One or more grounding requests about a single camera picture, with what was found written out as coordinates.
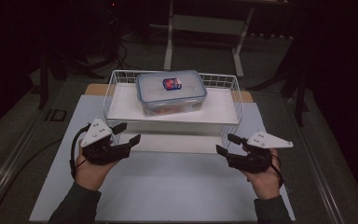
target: black cable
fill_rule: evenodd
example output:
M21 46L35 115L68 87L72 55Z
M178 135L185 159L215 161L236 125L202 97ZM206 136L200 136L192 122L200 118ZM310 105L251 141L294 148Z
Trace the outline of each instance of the black cable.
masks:
M91 155L89 155L86 159L84 159L81 163L79 163L75 168L77 169L77 167L79 167L81 164L83 164L84 162L86 162L89 157L91 157Z
M22 167L19 169L19 171L13 176L13 178L11 178L5 193L3 194L2 198L0 199L0 205L2 204L2 202L4 201L5 197L8 194L8 191L11 189L11 187L13 186L14 182L16 181L16 179L19 177L20 173L22 172L22 170L35 158L37 157L40 153L42 153L44 150L46 150L47 148L59 143L62 141L63 138L57 139L54 142L48 144L45 147L42 147L39 151L37 151L30 159L28 159L23 165Z
M275 159L277 159L278 160L278 166L279 166L279 168L281 168L281 160L277 157L277 156L275 156L275 155L271 155L272 157L275 157Z
M279 170L278 170L273 164L271 164L270 167L272 167L272 169L273 169L273 170L277 173L277 175L278 175L278 178L279 178L279 188L280 188L280 187L283 185L283 182L284 182L283 176L282 176L281 172L279 172Z
M75 179L76 176L76 162L75 162L75 148L76 148L76 142L77 142L77 138L82 134L85 133L86 131L89 130L91 124L89 123L86 127L80 129L78 131L78 133L75 135L74 141L72 141L72 146L71 146L71 160L69 160L69 165L71 166L71 175L72 177Z
M120 55L117 55L118 65L114 70L117 70L118 68L123 69L124 60L127 57L127 48L121 43L119 45L124 49L124 56L121 58Z
M142 69L139 68L139 67L129 65L129 64L127 64L127 63L125 62L125 59L126 59L126 57L127 57L127 48L126 48L123 44L121 44L121 43L120 43L120 46L125 50L125 54L124 54L123 58L121 59L121 60L122 60L121 63L124 64L124 65L126 65L128 69L131 69L131 68L133 67L133 68L135 68L135 69L142 70Z
M117 54L113 47L116 44L115 41L117 41L117 39L114 37L115 32L117 32L117 13L114 11L112 7L113 6L112 4L109 3L109 1L107 3L100 5L100 9L102 11L106 9L105 17L103 19L103 23L106 25L106 29L103 29L103 44L101 48L101 53L104 50L106 38L109 39L109 41L111 41L110 45L108 45L109 47L108 53L103 61L84 65L88 69L93 70L93 69L107 66L108 64L113 63L115 58L117 57Z

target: food storage box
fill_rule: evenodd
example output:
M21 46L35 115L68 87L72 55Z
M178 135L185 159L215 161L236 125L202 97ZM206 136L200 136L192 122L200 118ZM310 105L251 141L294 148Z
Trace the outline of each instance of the food storage box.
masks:
M200 110L207 96L199 73L192 70L141 74L136 89L146 116Z
M235 76L199 73L208 92L199 111L166 116L145 116L143 106L138 100L137 77L140 77L142 83L143 76L153 74L165 74L165 78L172 78L164 71L115 70L112 72L103 100L103 114L111 127L122 122L128 123L124 133L113 136L115 143L128 142L134 134L141 133L142 150L146 151L155 151L156 148L161 147L161 144L171 141L173 146L177 145L181 149L194 148L186 145L188 143L192 146L194 141L202 143L201 147L197 147L200 150L215 149L215 145L228 147L230 142L227 140L227 134L236 132L244 114L241 90ZM180 78L179 80L182 88L185 87L184 81ZM175 86L166 86L166 88L172 89Z

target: metal stand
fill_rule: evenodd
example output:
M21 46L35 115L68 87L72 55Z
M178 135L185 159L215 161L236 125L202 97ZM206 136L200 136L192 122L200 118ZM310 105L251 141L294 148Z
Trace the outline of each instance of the metal stand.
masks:
M240 37L240 40L238 42L237 47L232 49L232 57L234 60L237 77L243 77L240 52L254 11L255 9L253 7L249 9L246 21L178 15L173 13L173 0L171 0L170 17L168 19L168 44L167 50L165 52L164 70L171 70L173 52L173 29L187 30L223 35L238 35Z

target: white shelf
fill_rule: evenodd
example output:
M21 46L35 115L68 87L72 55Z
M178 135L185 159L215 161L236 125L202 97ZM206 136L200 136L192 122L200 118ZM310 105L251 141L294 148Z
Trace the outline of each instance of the white shelf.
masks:
M192 124L238 125L230 89L207 88L208 95L199 111L155 117L144 115L133 83L118 83L107 119L121 121L163 121Z

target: container lid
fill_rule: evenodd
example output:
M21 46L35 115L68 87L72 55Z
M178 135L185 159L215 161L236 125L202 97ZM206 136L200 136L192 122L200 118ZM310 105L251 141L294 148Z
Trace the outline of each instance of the container lid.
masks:
M139 100L145 103L205 97L207 91L196 71L141 74L136 78Z

